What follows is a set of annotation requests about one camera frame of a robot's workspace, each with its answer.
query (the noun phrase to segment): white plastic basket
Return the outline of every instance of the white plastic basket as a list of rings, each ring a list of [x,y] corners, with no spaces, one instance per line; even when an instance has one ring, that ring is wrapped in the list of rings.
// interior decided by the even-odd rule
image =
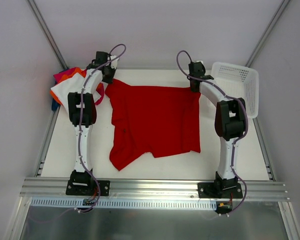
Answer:
[[[259,109],[259,74],[256,70],[229,64],[215,62],[211,75],[227,95],[245,100],[246,113],[249,118],[255,118]]]

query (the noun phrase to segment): cloth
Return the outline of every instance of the cloth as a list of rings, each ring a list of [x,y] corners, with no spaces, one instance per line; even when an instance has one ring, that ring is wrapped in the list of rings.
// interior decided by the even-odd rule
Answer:
[[[58,84],[64,82],[65,80],[73,79],[75,74],[80,74],[83,78],[85,78],[86,75],[87,75],[87,70],[86,69],[82,70],[79,67],[73,67],[73,68],[67,69],[65,71],[59,72],[57,74],[54,74],[53,76],[54,76],[54,79],[55,79],[55,81],[58,85]],[[100,83],[97,86],[96,92],[98,93],[97,94],[98,98],[94,102],[94,104],[99,105],[102,102],[102,100],[104,99],[104,96],[105,96],[105,88],[104,88],[104,85],[102,83]],[[50,94],[58,104],[62,105],[60,99],[57,97],[57,95],[52,90],[50,90]]]
[[[119,171],[148,152],[155,158],[200,153],[199,92],[189,87],[130,86],[114,79],[105,94],[115,127],[109,158]]]

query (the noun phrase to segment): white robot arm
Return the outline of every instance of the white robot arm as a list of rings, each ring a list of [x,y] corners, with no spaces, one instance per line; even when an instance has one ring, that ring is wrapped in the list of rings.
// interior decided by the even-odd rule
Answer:
[[[93,124],[97,120],[95,102],[100,98],[96,88],[101,82],[112,83],[117,69],[118,59],[105,65],[105,67],[102,67],[100,70],[98,66],[104,65],[116,57],[117,56],[110,56],[106,52],[97,52],[96,59],[87,67],[84,80],[81,80],[76,89],[72,88],[68,91],[67,111],[70,121],[74,125],[76,156],[74,171],[71,173],[66,189],[67,195],[92,195],[94,193],[96,186],[95,181],[91,178],[93,166],[90,161],[89,148]]]
[[[198,184],[198,189],[204,190],[199,191],[199,197],[242,198],[236,164],[240,137],[243,136],[247,124],[245,109],[242,108],[245,108],[245,101],[242,98],[226,96],[214,78],[205,73],[206,69],[201,61],[189,64],[188,79],[191,90],[206,96],[216,107],[214,128],[220,137],[220,162],[214,182]]]
[[[209,81],[217,86],[214,79],[210,79]],[[200,83],[200,93],[206,96],[215,107],[217,107],[217,103],[221,101],[229,101],[229,99],[224,97],[217,88],[205,82]],[[232,151],[235,140],[236,138],[231,138],[227,141],[223,137],[220,137],[220,162],[217,173],[222,179],[234,179],[236,177],[231,169]],[[239,142],[240,141],[236,142],[236,147],[234,149],[234,170],[236,170]]]

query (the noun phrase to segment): orange cloth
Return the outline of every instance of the orange cloth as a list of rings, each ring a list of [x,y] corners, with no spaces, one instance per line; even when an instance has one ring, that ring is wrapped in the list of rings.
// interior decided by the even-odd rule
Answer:
[[[59,76],[58,76],[58,79],[57,79],[57,75],[59,75],[59,73],[58,74],[56,74],[56,75],[54,75],[54,77],[56,78],[56,82],[57,82],[57,85],[58,84],[60,84],[60,83],[62,83],[63,81],[65,81],[65,80],[68,80],[68,79],[70,79],[70,78],[72,78],[75,74],[80,74],[82,77],[86,77],[86,75],[87,75],[87,70],[85,69],[85,70],[81,70],[79,67],[74,67],[74,68],[71,68],[71,69],[69,69],[69,70],[71,70],[71,71],[73,71],[71,74],[67,74],[67,71],[65,72],[65,74],[63,74],[62,76],[61,76],[61,78],[59,79]],[[102,84],[102,83],[99,83],[99,85],[96,87],[96,90],[97,90],[97,92],[101,95],[101,101],[102,101],[102,99],[103,99],[103,97],[104,97],[104,95],[105,95],[105,90],[104,90],[104,85]],[[62,103],[61,103],[61,101],[59,100],[59,98],[54,94],[54,92],[52,91],[52,90],[50,90],[50,94],[51,94],[51,96],[53,97],[53,99],[58,103],[58,104],[60,104],[60,105],[62,105]]]

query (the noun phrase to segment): gray wall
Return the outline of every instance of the gray wall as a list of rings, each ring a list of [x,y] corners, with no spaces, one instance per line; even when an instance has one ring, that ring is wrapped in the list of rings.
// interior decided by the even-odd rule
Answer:
[[[260,76],[259,120],[277,180],[300,224],[300,0],[293,0],[252,68]]]
[[[0,239],[37,164],[60,65],[25,0],[0,0]]]
[[[281,1],[36,0],[69,66],[87,66],[95,49],[122,42],[120,68],[141,69],[176,69],[182,49],[207,69],[216,61],[244,65]]]

